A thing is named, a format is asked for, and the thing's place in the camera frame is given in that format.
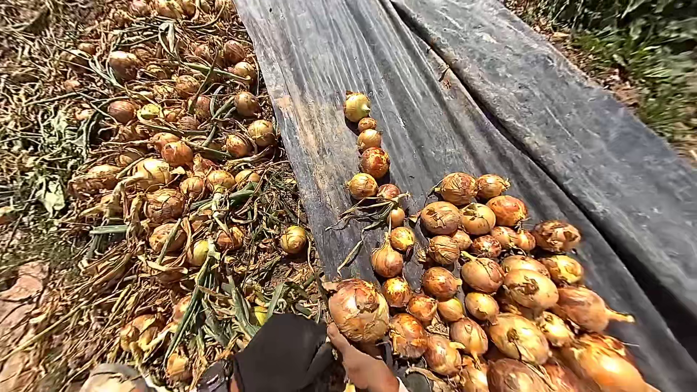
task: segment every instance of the pile of onions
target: pile of onions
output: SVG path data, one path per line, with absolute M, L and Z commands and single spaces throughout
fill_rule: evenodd
M 390 170 L 390 156 L 380 147 L 369 147 L 360 155 L 358 167 L 376 179 L 382 178 Z
M 449 236 L 457 231 L 462 215 L 455 205 L 434 202 L 421 210 L 421 223 L 431 234 Z
M 437 191 L 446 202 L 461 206 L 477 195 L 477 181 L 467 173 L 450 173 L 443 178 Z
M 541 365 L 550 355 L 549 343 L 537 325 L 525 317 L 500 313 L 489 327 L 491 341 L 502 353 L 533 365 Z
M 561 220 L 537 223 L 533 228 L 533 236 L 540 248 L 554 253 L 568 252 L 581 242 L 579 230 Z
M 416 317 L 397 313 L 390 319 L 390 338 L 395 354 L 418 358 L 426 352 L 428 336 Z
M 385 335 L 389 307 L 372 283 L 346 279 L 324 287 L 334 293 L 329 298 L 329 313 L 344 336 L 355 342 L 373 343 Z
M 611 320 L 634 322 L 631 315 L 623 315 L 605 305 L 605 301 L 585 287 L 560 287 L 559 300 L 551 309 L 557 316 L 576 323 L 581 328 L 602 332 Z
M 389 306 L 404 308 L 411 299 L 411 288 L 404 278 L 397 276 L 383 283 L 383 296 Z
M 496 196 L 487 202 L 487 206 L 496 215 L 496 222 L 501 226 L 515 226 L 528 217 L 528 207 L 513 196 Z
M 421 277 L 424 293 L 440 300 L 451 299 L 461 285 L 462 280 L 455 278 L 450 271 L 439 266 L 427 269 Z

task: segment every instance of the yellow onion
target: yellow onion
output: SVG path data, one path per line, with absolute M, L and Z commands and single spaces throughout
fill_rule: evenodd
M 557 285 L 575 285 L 583 279 L 581 263 L 566 255 L 554 255 L 540 259 Z
M 397 276 L 383 283 L 383 295 L 389 306 L 403 308 L 411 299 L 411 288 L 404 278 Z
M 496 222 L 501 226 L 515 226 L 528 217 L 528 207 L 520 199 L 513 196 L 496 196 L 487 202 L 496 215 Z
M 533 365 L 549 358 L 549 343 L 534 322 L 512 313 L 500 313 L 489 327 L 489 337 L 502 353 Z
M 358 141 L 355 143 L 358 147 L 358 152 L 362 153 L 370 147 L 380 148 L 383 143 L 383 136 L 377 130 L 366 129 L 358 135 Z
M 472 240 L 470 252 L 477 256 L 498 257 L 501 254 L 501 244 L 493 236 L 479 236 Z
M 256 116 L 261 110 L 256 96 L 249 91 L 241 91 L 235 96 L 235 108 L 244 117 Z
M 457 298 L 445 299 L 438 302 L 438 314 L 444 322 L 455 322 L 465 317 L 465 308 Z
M 461 343 L 451 342 L 446 337 L 431 334 L 426 344 L 424 359 L 429 369 L 444 376 L 454 376 L 460 371 L 462 358 L 457 351 Z
M 389 307 L 375 285 L 346 279 L 324 287 L 334 292 L 329 298 L 329 313 L 344 336 L 355 342 L 373 343 L 385 335 Z
M 127 100 L 115 100 L 109 104 L 107 113 L 119 123 L 126 124 L 135 119 L 136 107 Z
M 360 155 L 358 167 L 376 179 L 382 178 L 390 170 L 390 156 L 380 147 L 368 147 Z
M 373 250 L 370 262 L 373 265 L 373 271 L 383 278 L 393 278 L 399 275 L 404 267 L 404 258 L 399 252 L 392 249 L 387 236 L 385 236 L 383 245 Z
M 518 255 L 508 256 L 501 262 L 501 268 L 503 268 L 503 271 L 506 273 L 515 269 L 528 269 L 541 273 L 549 278 L 549 271 L 547 271 L 547 268 L 532 257 Z
M 431 324 L 437 310 L 438 301 L 424 294 L 413 295 L 406 305 L 406 311 L 426 326 Z
M 276 143 L 273 124 L 266 120 L 256 120 L 247 127 L 247 134 L 257 146 L 266 147 Z
M 477 179 L 477 197 L 480 199 L 491 199 L 499 196 L 511 183 L 496 174 L 485 174 Z
M 461 209 L 460 214 L 462 227 L 469 234 L 486 234 L 496 225 L 496 215 L 483 204 L 471 203 Z
M 498 302 L 492 296 L 484 293 L 467 293 L 465 307 L 475 319 L 482 321 L 491 321 L 498 315 Z
M 408 227 L 396 227 L 390 233 L 390 245 L 399 252 L 409 252 L 415 242 L 416 236 Z
M 370 174 L 358 173 L 346 183 L 346 187 L 354 199 L 361 200 L 375 196 L 378 191 L 378 182 Z
M 494 293 L 503 284 L 503 269 L 486 257 L 471 257 L 460 269 L 462 280 L 473 289 L 487 294 Z
M 576 338 L 576 335 L 569 329 L 564 320 L 554 313 L 542 312 L 536 319 L 536 322 L 549 344 L 554 347 L 566 346 Z
M 429 241 L 426 255 L 440 265 L 450 265 L 460 258 L 460 247 L 448 236 L 435 236 Z
M 235 177 L 224 170 L 212 170 L 206 176 L 206 186 L 210 191 L 215 191 L 215 188 L 222 186 L 225 189 L 230 189 L 236 184 Z
M 354 123 L 370 115 L 370 99 L 361 93 L 349 93 L 344 101 L 344 116 Z
M 421 210 L 421 223 L 431 234 L 452 235 L 457 231 L 462 215 L 455 205 L 448 202 L 434 202 Z
M 174 229 L 174 226 L 176 226 L 175 223 L 164 223 L 162 225 L 157 226 L 153 230 L 153 233 L 150 235 L 148 242 L 150 243 L 150 247 L 156 253 L 162 251 L 164 243 L 165 241 L 167 241 L 167 237 Z M 171 243 L 169 244 L 167 252 L 176 252 L 177 250 L 180 250 L 184 246 L 185 242 L 186 234 L 184 234 L 183 230 L 178 230 Z
M 457 293 L 457 288 L 462 286 L 462 280 L 455 278 L 447 269 L 435 266 L 424 272 L 421 286 L 424 293 L 434 298 L 451 299 Z
M 559 300 L 551 309 L 557 316 L 576 323 L 581 328 L 602 332 L 610 321 L 634 322 L 631 315 L 623 315 L 605 305 L 605 301 L 585 287 L 560 287 Z
M 395 354 L 418 358 L 426 351 L 428 336 L 416 317 L 397 313 L 390 319 L 390 339 Z
M 300 226 L 288 226 L 281 234 L 281 249 L 290 255 L 297 255 L 307 245 L 307 233 Z
M 438 192 L 446 202 L 461 206 L 476 196 L 477 181 L 467 173 L 450 173 L 441 181 Z

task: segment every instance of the plastic tarp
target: plastic tarp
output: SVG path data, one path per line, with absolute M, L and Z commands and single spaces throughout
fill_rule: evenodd
M 697 385 L 685 348 L 697 326 L 697 174 L 542 37 L 494 0 L 236 5 L 330 277 L 365 225 L 325 230 L 352 205 L 357 134 L 342 103 L 362 91 L 392 161 L 382 182 L 413 195 L 411 213 L 449 172 L 510 178 L 533 222 L 581 230 L 574 257 L 589 287 L 637 318 L 608 332 L 632 345 L 647 381 Z M 382 237 L 367 235 L 341 275 L 374 280 L 369 250 Z M 414 287 L 421 272 L 415 259 L 405 266 Z

